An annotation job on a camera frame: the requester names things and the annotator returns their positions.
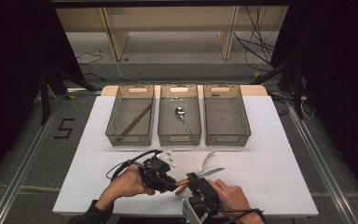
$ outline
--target white table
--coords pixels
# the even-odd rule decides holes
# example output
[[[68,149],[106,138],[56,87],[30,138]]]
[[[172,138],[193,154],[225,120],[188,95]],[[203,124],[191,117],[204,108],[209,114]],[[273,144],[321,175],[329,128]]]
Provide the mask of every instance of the white table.
[[[245,147],[207,147],[204,145],[204,133],[198,147],[161,147],[157,134],[158,95],[153,108],[155,123],[152,146],[112,147],[105,136],[105,129],[114,101],[114,96],[97,97],[53,212],[68,216],[85,213],[90,202],[98,199],[109,184],[105,174],[113,166],[149,149],[173,149],[177,167],[168,174],[177,180],[185,178],[186,173],[197,172],[203,158],[209,152],[216,151],[204,169],[223,167],[225,170],[208,178],[221,178],[229,185],[241,186],[251,206],[265,210],[265,216],[318,215],[270,97],[243,97],[252,130]],[[203,120],[202,97],[200,109]],[[179,196],[173,192],[157,192],[154,196],[121,198],[115,203],[114,215],[181,217],[182,199],[189,196],[191,192],[186,189]]]

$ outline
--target metal rail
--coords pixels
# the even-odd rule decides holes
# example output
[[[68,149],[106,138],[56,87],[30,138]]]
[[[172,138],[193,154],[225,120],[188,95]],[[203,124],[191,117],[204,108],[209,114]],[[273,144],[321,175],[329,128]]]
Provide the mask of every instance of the metal rail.
[[[310,131],[308,130],[304,120],[299,120],[296,112],[291,106],[289,106],[289,110],[290,116],[306,145],[310,157],[312,158],[319,174],[321,175],[322,181],[324,182],[330,197],[336,205],[336,208],[341,215],[343,222],[346,224],[358,223],[358,218],[354,214],[349,201],[347,200],[341,187],[334,178],[333,173],[324,160],[324,157],[313,140],[312,135],[310,134]]]
[[[27,176],[34,162],[34,158],[36,157],[39,148],[41,147],[43,141],[46,138],[51,122],[53,121],[54,116],[58,108],[60,107],[62,101],[63,101],[63,96],[56,97],[56,99],[54,100],[51,116],[48,118],[48,120],[44,125],[40,126],[39,131],[37,132],[33,143],[30,145],[24,159],[22,160],[19,169],[17,170],[16,174],[13,176],[13,179],[11,180],[9,186],[7,187],[6,192],[2,196],[0,200],[0,224],[5,221],[5,218],[10,210],[10,207],[14,203],[14,200],[16,199],[16,196],[19,193],[21,185],[24,182],[25,177]]]

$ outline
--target knife blade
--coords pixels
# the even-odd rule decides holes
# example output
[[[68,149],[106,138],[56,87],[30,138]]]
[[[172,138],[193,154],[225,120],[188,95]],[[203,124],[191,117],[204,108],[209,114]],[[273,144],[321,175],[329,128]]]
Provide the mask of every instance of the knife blade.
[[[225,168],[213,168],[212,170],[209,170],[209,171],[204,171],[204,172],[202,172],[202,173],[199,173],[199,174],[197,174],[197,176],[199,177],[199,178],[202,178],[202,177],[205,177],[205,176],[207,176],[207,175],[212,175],[212,174],[215,174],[215,173],[217,173],[217,172],[219,172],[219,171],[222,171],[222,170],[224,170]]]

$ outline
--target black curtain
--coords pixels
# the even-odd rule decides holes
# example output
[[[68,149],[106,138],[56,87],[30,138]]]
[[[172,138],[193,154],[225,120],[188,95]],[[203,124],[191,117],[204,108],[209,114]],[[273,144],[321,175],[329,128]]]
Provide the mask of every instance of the black curtain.
[[[27,119],[46,66],[83,79],[55,9],[38,3],[0,1],[0,161]]]

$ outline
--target black sleeve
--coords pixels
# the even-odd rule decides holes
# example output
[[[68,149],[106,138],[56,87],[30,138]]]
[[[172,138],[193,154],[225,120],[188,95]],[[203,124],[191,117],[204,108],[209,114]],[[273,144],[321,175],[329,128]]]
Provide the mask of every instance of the black sleeve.
[[[105,222],[112,216],[114,206],[112,205],[108,211],[101,211],[95,207],[96,203],[97,200],[93,200],[89,209],[83,216],[72,217],[67,224],[100,224]]]

